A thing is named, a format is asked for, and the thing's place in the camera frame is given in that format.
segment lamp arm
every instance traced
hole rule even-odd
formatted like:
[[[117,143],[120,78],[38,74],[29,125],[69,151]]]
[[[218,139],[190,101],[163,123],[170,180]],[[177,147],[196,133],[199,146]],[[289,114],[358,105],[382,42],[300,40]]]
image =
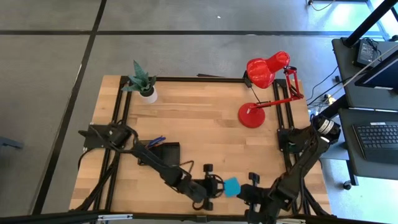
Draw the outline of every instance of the lamp arm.
[[[291,102],[291,101],[300,100],[300,99],[304,98],[304,95],[302,95],[300,93],[299,81],[297,79],[297,69],[295,67],[293,67],[293,66],[285,66],[284,67],[284,74],[285,74],[285,77],[286,77],[287,88],[290,91],[290,98],[286,98],[286,99],[283,99],[283,100],[276,100],[276,101],[272,101],[272,102],[268,102],[268,103],[257,104],[256,106],[250,107],[249,110],[265,108],[265,107],[273,106],[273,105],[279,105],[279,104],[282,104],[282,103],[288,103],[288,102]],[[294,76],[295,87],[292,87],[292,84],[290,83],[289,76],[291,74],[293,74],[293,76]]]

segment table leg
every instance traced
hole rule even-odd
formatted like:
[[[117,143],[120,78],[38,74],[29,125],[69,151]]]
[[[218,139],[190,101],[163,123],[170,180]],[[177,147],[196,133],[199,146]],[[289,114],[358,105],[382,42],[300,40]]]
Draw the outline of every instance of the table leg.
[[[350,161],[346,161],[347,163],[347,168],[348,168],[348,174],[349,174],[349,181],[351,182],[352,186],[358,186],[358,179],[356,176],[353,174],[353,169]]]
[[[334,103],[332,103],[326,109],[324,109],[321,112],[321,114],[327,118],[332,119],[337,115],[338,110],[340,108],[348,108],[348,102],[345,94],[340,98],[338,98]]]

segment lamp base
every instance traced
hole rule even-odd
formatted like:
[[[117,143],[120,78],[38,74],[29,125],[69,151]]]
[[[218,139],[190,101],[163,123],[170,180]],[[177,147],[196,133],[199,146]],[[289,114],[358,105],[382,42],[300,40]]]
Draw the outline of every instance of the lamp base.
[[[255,103],[245,103],[238,111],[239,121],[248,128],[258,128],[266,119],[266,113],[262,108],[251,109],[248,113],[248,109],[256,105]]]

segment white pot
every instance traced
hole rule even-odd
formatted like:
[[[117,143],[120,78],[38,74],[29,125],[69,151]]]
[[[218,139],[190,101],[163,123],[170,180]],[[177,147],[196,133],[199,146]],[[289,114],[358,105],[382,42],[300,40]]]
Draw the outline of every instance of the white pot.
[[[150,96],[142,96],[141,94],[140,96],[145,103],[155,103],[157,100],[156,88],[154,87],[154,92]]]

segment keyboard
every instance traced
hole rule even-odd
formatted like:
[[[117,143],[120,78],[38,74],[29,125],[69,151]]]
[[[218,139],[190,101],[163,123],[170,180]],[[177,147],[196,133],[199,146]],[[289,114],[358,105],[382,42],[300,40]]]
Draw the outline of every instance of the keyboard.
[[[353,129],[366,160],[398,164],[398,122],[354,124]]]

